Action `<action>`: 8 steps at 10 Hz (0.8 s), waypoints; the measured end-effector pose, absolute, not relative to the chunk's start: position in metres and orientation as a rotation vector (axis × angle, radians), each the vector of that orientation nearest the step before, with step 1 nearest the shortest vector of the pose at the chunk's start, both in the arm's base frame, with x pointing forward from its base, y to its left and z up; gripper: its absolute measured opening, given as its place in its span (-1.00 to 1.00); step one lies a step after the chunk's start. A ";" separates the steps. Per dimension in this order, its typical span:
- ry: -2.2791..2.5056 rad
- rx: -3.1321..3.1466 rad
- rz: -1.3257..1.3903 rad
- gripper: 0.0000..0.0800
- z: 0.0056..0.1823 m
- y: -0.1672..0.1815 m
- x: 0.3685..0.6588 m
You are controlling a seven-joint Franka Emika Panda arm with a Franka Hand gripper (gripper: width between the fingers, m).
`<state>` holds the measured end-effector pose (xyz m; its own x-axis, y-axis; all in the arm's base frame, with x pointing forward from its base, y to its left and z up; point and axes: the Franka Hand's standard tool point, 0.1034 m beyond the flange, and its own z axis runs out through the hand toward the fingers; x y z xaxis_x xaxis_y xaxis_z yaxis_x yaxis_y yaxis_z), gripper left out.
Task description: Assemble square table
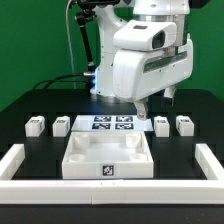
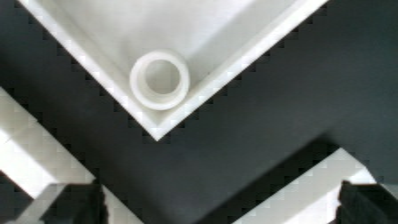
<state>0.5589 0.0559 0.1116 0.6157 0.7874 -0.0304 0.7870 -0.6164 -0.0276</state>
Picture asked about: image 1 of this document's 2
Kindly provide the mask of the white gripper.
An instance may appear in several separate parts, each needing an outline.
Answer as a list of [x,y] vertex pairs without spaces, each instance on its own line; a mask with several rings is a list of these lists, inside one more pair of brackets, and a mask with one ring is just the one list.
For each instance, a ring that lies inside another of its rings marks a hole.
[[114,93],[124,101],[136,101],[137,117],[146,119],[147,105],[141,99],[166,88],[164,105],[171,107],[175,84],[187,79],[192,69],[193,43],[190,38],[173,56],[167,55],[164,49],[151,52],[119,50],[113,63]]

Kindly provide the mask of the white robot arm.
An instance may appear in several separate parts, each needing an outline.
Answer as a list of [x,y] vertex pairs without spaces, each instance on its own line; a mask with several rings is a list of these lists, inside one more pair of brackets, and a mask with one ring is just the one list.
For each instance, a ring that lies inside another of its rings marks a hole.
[[148,118],[147,98],[163,93],[173,104],[176,84],[190,77],[193,43],[187,32],[189,0],[121,0],[131,7],[125,21],[114,8],[95,9],[100,33],[100,64],[95,70],[94,96],[109,102],[132,102],[137,117]]

